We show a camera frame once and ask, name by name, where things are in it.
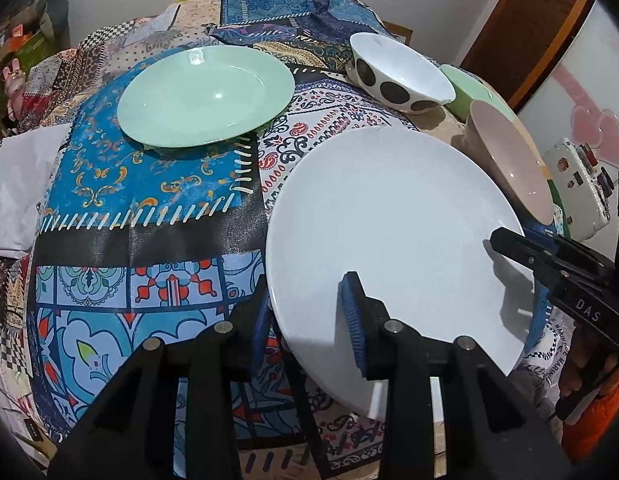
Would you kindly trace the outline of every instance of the pink heart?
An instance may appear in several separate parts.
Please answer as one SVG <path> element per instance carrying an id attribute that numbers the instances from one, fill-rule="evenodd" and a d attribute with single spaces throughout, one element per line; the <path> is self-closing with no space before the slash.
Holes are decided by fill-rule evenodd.
<path id="1" fill-rule="evenodd" d="M 598 148 L 603 142 L 603 134 L 596 124 L 597 117 L 583 105 L 576 105 L 572 110 L 572 140 L 576 144 L 589 144 Z"/>
<path id="2" fill-rule="evenodd" d="M 619 120 L 611 110 L 603 110 L 598 120 L 603 142 L 596 157 L 619 167 Z"/>

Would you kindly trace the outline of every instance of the table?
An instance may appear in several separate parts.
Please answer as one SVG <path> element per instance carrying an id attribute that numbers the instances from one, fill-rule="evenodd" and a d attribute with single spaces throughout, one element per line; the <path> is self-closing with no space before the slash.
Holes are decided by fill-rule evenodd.
<path id="1" fill-rule="evenodd" d="M 74 123 L 43 208 L 26 305 L 36 416 L 52 439 L 70 431 L 144 338 L 192 337 L 251 295 L 278 191 L 315 145 L 375 124 L 449 142 L 460 133 L 442 108 L 407 120 L 353 87 L 345 67 L 355 32 L 388 34 L 358 0 L 191 0 L 100 29 L 32 69 L 21 127 Z M 283 114 L 187 150 L 157 152 L 122 136 L 115 104 L 134 76 L 184 48 L 218 43 L 288 64 L 296 89 Z M 177 472 L 186 383 L 180 393 Z M 298 473 L 309 449 L 323 476 L 379 459 L 384 425 L 304 376 L 275 326 L 257 377 L 234 384 L 232 402 L 246 478 Z"/>

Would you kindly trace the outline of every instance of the person's hand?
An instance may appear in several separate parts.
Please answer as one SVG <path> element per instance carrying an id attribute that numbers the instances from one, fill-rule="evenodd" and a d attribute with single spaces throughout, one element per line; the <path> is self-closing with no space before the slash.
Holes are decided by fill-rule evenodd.
<path id="1" fill-rule="evenodd" d="M 567 353 L 567 361 L 560 373 L 558 387 L 561 397 L 566 397 L 570 393 L 580 389 L 582 386 L 581 370 L 589 361 L 594 349 L 598 346 L 598 334 L 583 324 L 576 324 L 572 344 Z M 619 355 L 611 354 L 605 363 L 605 372 L 610 372 L 619 361 Z M 619 385 L 619 369 L 616 370 L 607 381 L 601 386 L 598 392 L 599 397 L 611 394 Z"/>

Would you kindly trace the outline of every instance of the white cloth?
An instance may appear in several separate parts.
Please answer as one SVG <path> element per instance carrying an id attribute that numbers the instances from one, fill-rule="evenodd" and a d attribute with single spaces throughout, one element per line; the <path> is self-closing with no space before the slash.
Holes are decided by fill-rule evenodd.
<path id="1" fill-rule="evenodd" d="M 70 124 L 36 128 L 3 139 L 0 147 L 0 256 L 22 258 L 31 251 L 54 161 Z"/>

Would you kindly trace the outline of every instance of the wooden door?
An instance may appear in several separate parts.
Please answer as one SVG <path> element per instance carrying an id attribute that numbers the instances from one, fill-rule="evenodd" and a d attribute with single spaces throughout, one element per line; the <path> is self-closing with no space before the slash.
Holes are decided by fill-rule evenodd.
<path id="1" fill-rule="evenodd" d="M 560 59 L 593 0 L 500 0 L 461 67 L 520 109 Z"/>

